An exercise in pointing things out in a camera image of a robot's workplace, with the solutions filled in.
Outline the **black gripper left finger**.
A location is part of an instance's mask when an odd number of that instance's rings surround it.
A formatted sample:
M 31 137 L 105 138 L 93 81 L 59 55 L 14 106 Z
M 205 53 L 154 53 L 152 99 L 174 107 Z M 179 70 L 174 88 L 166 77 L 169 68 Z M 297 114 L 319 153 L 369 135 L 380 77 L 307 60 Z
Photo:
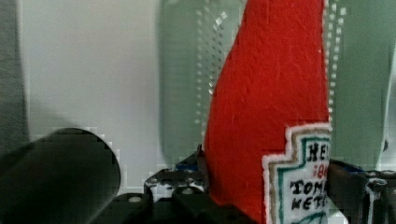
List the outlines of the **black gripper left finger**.
M 203 146 L 186 159 L 178 162 L 174 169 L 162 169 L 144 183 L 144 192 L 154 202 L 172 197 L 177 188 L 193 187 L 204 193 L 209 192 L 209 177 Z

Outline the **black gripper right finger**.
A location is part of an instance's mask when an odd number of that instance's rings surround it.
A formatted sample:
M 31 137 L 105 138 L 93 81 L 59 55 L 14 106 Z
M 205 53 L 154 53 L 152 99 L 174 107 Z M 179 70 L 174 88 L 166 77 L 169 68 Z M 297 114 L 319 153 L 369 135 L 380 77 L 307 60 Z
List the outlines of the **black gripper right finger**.
M 364 171 L 330 160 L 328 196 L 348 224 L 396 224 L 394 171 Z

